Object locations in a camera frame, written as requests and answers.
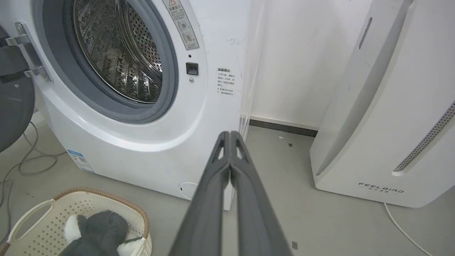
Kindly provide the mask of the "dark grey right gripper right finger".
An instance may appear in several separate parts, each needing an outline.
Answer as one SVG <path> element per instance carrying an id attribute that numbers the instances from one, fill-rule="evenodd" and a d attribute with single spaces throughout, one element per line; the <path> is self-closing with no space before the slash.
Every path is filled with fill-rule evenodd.
<path id="1" fill-rule="evenodd" d="M 237 131 L 230 133 L 230 150 L 231 182 L 237 190 L 239 255 L 292 255 L 252 157 Z"/>

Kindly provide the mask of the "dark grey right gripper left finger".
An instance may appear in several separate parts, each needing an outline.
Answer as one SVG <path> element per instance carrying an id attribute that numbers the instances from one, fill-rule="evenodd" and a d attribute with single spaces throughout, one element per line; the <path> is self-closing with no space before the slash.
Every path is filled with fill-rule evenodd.
<path id="1" fill-rule="evenodd" d="M 228 131 L 221 132 L 214 144 L 169 256 L 221 255 L 223 195 L 229 182 L 229 135 Z"/>

